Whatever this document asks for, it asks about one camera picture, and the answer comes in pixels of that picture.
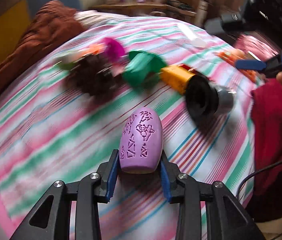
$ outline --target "black cable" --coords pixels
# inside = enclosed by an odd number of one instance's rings
[[[272,169],[272,168],[274,168],[274,167],[276,167],[276,166],[278,166],[278,165],[280,165],[280,164],[282,164],[282,161],[278,161],[278,162],[276,162],[276,163],[273,163],[273,164],[271,164],[271,165],[269,165],[269,166],[264,167],[263,169],[260,169],[260,170],[258,170],[258,171],[255,171],[255,172],[251,173],[250,175],[246,176],[246,177],[243,179],[243,181],[241,181],[241,183],[240,183],[240,185],[239,185],[239,187],[238,187],[237,194],[236,194],[237,200],[239,200],[239,193],[240,193],[240,191],[241,191],[242,186],[243,186],[249,179],[253,178],[254,176],[258,175],[259,173],[261,173],[261,172],[263,172],[263,171],[267,171],[267,170],[269,170],[269,169]]]
[[[258,171],[255,171],[255,172],[251,173],[250,175],[246,176],[246,177],[243,179],[243,181],[241,181],[241,183],[240,183],[240,185],[239,185],[239,187],[238,187],[237,195],[236,195],[237,200],[239,200],[239,194],[240,194],[240,191],[241,191],[242,186],[243,186],[249,179],[253,178],[254,176],[258,175],[259,173],[261,173],[261,172],[263,172],[263,171],[267,171],[267,170],[269,170],[269,169],[272,169],[272,168],[274,168],[274,167],[276,167],[276,166],[278,166],[278,165],[280,165],[280,164],[282,164],[282,161],[278,161],[278,162],[276,162],[276,163],[273,163],[273,164],[271,164],[271,165],[269,165],[269,166],[264,167],[263,169],[260,169],[260,170],[258,170]],[[277,236],[275,236],[274,238],[272,238],[272,239],[270,239],[270,240],[276,240],[276,239],[278,239],[280,236],[282,236],[282,233],[278,234]]]

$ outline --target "carved purple container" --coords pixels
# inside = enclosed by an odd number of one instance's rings
[[[162,123],[157,113],[142,107],[133,112],[123,128],[119,148],[121,169],[127,173],[151,173],[163,148]]]

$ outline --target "striped bedsheet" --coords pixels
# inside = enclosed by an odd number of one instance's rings
[[[194,48],[177,23],[163,17],[108,20],[37,62],[0,96],[0,198],[14,228],[55,180],[80,180],[108,161],[119,146],[127,118],[142,106],[153,108],[160,116],[164,150],[182,172],[207,183],[221,180],[235,192],[253,171],[250,91],[256,85],[215,56],[230,48],[228,44],[189,25],[208,43],[206,49]],[[163,82],[143,90],[125,85],[107,102],[67,87],[67,72],[54,65],[54,58],[104,37],[116,38],[127,51],[143,49],[160,55],[168,64],[188,64],[236,90],[234,109],[201,131],[191,121],[184,98]],[[245,185],[242,203],[252,187],[253,181]],[[110,203],[99,204],[99,214],[103,240],[175,238],[178,205],[164,199],[158,174],[121,174]],[[202,228],[205,239],[203,204]]]

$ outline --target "purple object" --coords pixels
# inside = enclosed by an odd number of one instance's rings
[[[127,173],[154,172],[163,148],[162,123],[157,113],[147,107],[133,112],[123,128],[119,148],[121,169]]]
[[[116,62],[125,55],[123,46],[115,39],[104,38],[103,43],[106,45],[104,52],[111,62]]]

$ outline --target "brown blanket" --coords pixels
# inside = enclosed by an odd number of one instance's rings
[[[37,12],[15,51],[0,64],[0,94],[30,66],[84,31],[75,12],[59,1],[48,2]]]

